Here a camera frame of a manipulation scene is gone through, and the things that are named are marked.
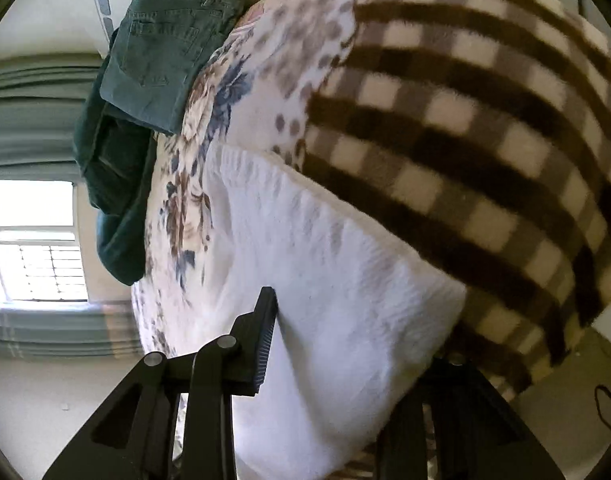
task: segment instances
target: white wall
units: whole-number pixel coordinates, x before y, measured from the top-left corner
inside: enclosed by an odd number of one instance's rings
[[[40,480],[138,358],[25,362],[0,358],[0,448]]]
[[[130,288],[114,279],[103,267],[96,253],[96,215],[98,210],[90,205],[85,184],[76,187],[76,219],[79,235],[80,257],[83,262],[85,284],[90,301],[118,301],[130,299]]]
[[[0,22],[0,59],[107,50],[95,0],[16,0]]]

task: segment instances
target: teal curtain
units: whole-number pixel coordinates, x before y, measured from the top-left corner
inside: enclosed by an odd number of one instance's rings
[[[0,62],[0,179],[80,180],[74,126],[100,64],[95,54]]]
[[[130,301],[0,303],[0,355],[31,360],[142,353]]]

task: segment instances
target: dark green cloth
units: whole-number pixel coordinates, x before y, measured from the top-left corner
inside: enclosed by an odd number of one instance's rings
[[[145,213],[156,141],[149,128],[122,118],[125,115],[99,95],[108,61],[98,71],[74,131],[74,158],[87,182],[90,203],[100,210],[98,257],[119,282],[132,285],[145,271]]]
[[[152,129],[179,133],[196,74],[246,0],[132,0],[75,131],[98,256],[120,282],[145,271],[144,224],[156,161]]]

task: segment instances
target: wire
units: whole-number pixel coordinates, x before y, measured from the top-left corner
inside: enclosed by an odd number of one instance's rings
[[[599,386],[594,388],[594,403],[597,406],[597,413],[599,414],[599,418],[601,419],[601,422],[603,422],[603,424],[605,424],[611,431],[611,424],[607,420],[605,420],[605,418],[603,417],[603,413],[601,413],[601,407],[599,406],[599,391],[605,393],[607,395],[607,398],[610,400],[611,400],[611,391],[608,390],[607,387],[605,387],[603,384],[599,384]]]

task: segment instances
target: window pane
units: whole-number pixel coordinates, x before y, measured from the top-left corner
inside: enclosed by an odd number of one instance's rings
[[[74,225],[71,182],[0,180],[0,226]]]
[[[74,233],[56,231],[0,231],[0,242],[23,240],[74,240]]]
[[[0,245],[0,272],[10,298],[86,300],[88,293],[80,250],[78,247],[72,249],[61,251],[58,246]]]

